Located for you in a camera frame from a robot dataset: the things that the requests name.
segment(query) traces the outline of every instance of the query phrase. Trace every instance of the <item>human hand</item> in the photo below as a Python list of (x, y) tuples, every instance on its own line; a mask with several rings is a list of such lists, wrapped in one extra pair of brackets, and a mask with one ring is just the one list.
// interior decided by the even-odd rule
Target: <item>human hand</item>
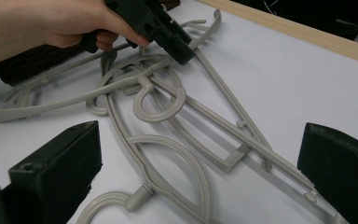
[(81, 41), (83, 34), (94, 30), (101, 30), (97, 33), (96, 45), (102, 50), (110, 50), (118, 35), (123, 35), (140, 46), (148, 45), (148, 41), (108, 8), (104, 0), (35, 2), (39, 7), (37, 16), (41, 19), (37, 25), (42, 28), (48, 45), (59, 48), (71, 47)]

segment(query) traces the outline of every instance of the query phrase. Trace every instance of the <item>black plastic clip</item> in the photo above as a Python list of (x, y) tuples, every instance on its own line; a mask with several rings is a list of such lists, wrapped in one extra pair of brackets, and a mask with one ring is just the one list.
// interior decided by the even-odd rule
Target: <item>black plastic clip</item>
[[(156, 40), (179, 64), (184, 65), (194, 57), (193, 50), (187, 45), (191, 37), (157, 1), (105, 0), (105, 3), (149, 42)], [(96, 41), (96, 32), (92, 32), (86, 34), (80, 44), (86, 51), (94, 53), (98, 49)]]
[(67, 223), (101, 167), (98, 121), (65, 130), (9, 170), (0, 224)]

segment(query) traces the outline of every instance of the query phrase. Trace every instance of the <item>finger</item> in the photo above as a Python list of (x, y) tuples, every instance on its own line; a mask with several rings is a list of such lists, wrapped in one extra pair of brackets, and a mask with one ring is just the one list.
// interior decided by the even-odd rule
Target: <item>finger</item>
[(46, 43), (58, 48), (68, 48), (80, 43), (82, 35), (48, 35)]
[(98, 49), (101, 49), (101, 50), (104, 50), (104, 51), (110, 51), (110, 50), (112, 50), (113, 45), (112, 45), (112, 43), (106, 44), (106, 43), (102, 43), (102, 42), (97, 41), (97, 47), (98, 47)]
[(116, 12), (106, 8), (101, 18), (101, 25), (104, 30), (108, 30), (118, 35), (123, 35), (131, 42), (140, 46), (147, 46), (149, 42), (143, 36), (137, 34)]
[(100, 31), (97, 34), (97, 40), (102, 43), (112, 44), (118, 39), (118, 34), (110, 31)]

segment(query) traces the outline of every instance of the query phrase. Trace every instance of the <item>loop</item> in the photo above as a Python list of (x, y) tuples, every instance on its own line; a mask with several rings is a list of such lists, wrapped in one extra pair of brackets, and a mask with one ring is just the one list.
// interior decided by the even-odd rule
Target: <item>loop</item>
[(190, 206), (183, 206), (183, 202), (186, 201), (186, 198), (178, 193), (175, 193), (175, 190), (172, 189), (165, 189), (164, 181), (161, 181), (159, 179), (154, 179), (150, 175), (147, 174), (148, 169), (151, 167), (143, 162), (143, 169), (144, 169), (144, 177), (149, 183), (152, 184), (153, 190), (156, 192), (161, 192), (166, 196), (169, 196), (171, 200), (177, 202), (179, 206), (181, 206), (184, 210), (189, 210), (190, 215), (193, 215), (197, 218), (202, 218), (203, 221), (210, 222), (211, 221), (211, 191), (209, 187), (209, 182), (206, 177), (206, 174), (202, 170), (202, 167), (200, 166), (200, 163), (197, 161), (197, 159), (182, 145), (179, 143), (173, 141), (170, 138), (158, 136), (158, 135), (151, 135), (151, 134), (142, 134), (142, 135), (136, 135), (127, 137), (126, 141), (128, 144), (140, 144), (140, 143), (153, 143), (153, 144), (159, 144), (163, 145), (165, 147), (168, 147), (172, 149), (174, 152), (176, 152), (179, 156), (181, 156), (187, 164), (190, 166), (190, 169), (193, 171), (194, 176), (197, 180), (197, 185), (199, 187), (200, 192), (200, 213), (197, 214), (197, 212), (193, 209), (190, 209)]
[(107, 115), (108, 112), (107, 112), (106, 108), (97, 106), (97, 99), (98, 98), (88, 99), (86, 101), (86, 108), (93, 115), (96, 115), (96, 116), (105, 116), (105, 115)]
[(130, 195), (123, 192), (108, 192), (94, 199), (80, 214), (76, 224), (89, 224), (94, 216), (108, 205), (120, 205), (124, 207), (124, 202)]
[(151, 83), (147, 77), (139, 77), (138, 82), (142, 86), (142, 89), (136, 95), (132, 106), (135, 116), (144, 122), (157, 123), (170, 119), (175, 116), (185, 105), (186, 91), (184, 88), (178, 88), (174, 93), (176, 100), (170, 106), (170, 108), (158, 114), (151, 114), (146, 112), (142, 107), (142, 103), (146, 95), (153, 91), (155, 88), (153, 83)]

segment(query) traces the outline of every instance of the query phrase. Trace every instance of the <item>curved plastic piece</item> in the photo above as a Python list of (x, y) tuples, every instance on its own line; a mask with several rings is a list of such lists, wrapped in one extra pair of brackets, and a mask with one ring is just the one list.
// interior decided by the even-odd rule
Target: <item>curved plastic piece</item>
[(88, 99), (86, 101), (86, 108), (91, 112), (92, 114), (96, 116), (105, 116), (107, 115), (107, 109), (103, 107), (97, 106), (97, 98)]
[(183, 88), (178, 88), (175, 92), (176, 100), (167, 110), (158, 114), (146, 112), (142, 107), (142, 103), (146, 95), (154, 90), (154, 85), (146, 77), (139, 77), (138, 81), (142, 89), (138, 92), (133, 101), (133, 112), (138, 119), (149, 123), (162, 122), (175, 116), (185, 105), (186, 91)]
[(196, 40), (193, 40), (190, 42), (190, 44), (188, 46), (191, 49), (194, 50), (200, 44), (205, 42), (206, 39), (211, 37), (211, 35), (214, 34), (220, 28), (220, 24), (222, 23), (222, 14), (220, 13), (220, 10), (218, 10), (218, 9), (215, 10), (213, 13), (213, 16), (214, 16), (214, 21), (213, 21), (211, 27), (209, 27), (209, 29), (207, 29), (207, 31), (205, 33), (203, 33), (202, 36), (200, 36)]
[(90, 224), (94, 216), (103, 208), (109, 205), (124, 206), (124, 202), (130, 197), (130, 194), (123, 192), (109, 192), (105, 193), (89, 203), (80, 217), (77, 219), (76, 224)]
[[(187, 149), (177, 142), (173, 141), (172, 139), (157, 136), (157, 135), (151, 135), (151, 134), (145, 134), (145, 135), (137, 135), (133, 137), (127, 138), (127, 142), (129, 144), (134, 143), (154, 143), (154, 144), (160, 144), (166, 147), (169, 147), (176, 153), (178, 153), (190, 166), (191, 170), (193, 171), (197, 184), (199, 186), (200, 191), (200, 216), (204, 218), (205, 220), (209, 221), (211, 219), (211, 192), (209, 190), (209, 184), (208, 180), (206, 178), (205, 173), (202, 170), (202, 167), (200, 166), (200, 163), (197, 161), (196, 158), (194, 158), (193, 155), (191, 155), (190, 152), (187, 151)], [(174, 201), (177, 199), (172, 196), (172, 194), (166, 190), (162, 189), (160, 187), (159, 183), (156, 183), (151, 180), (151, 184), (154, 187), (154, 190), (160, 189), (161, 191), (164, 191), (168, 195), (172, 197)]]

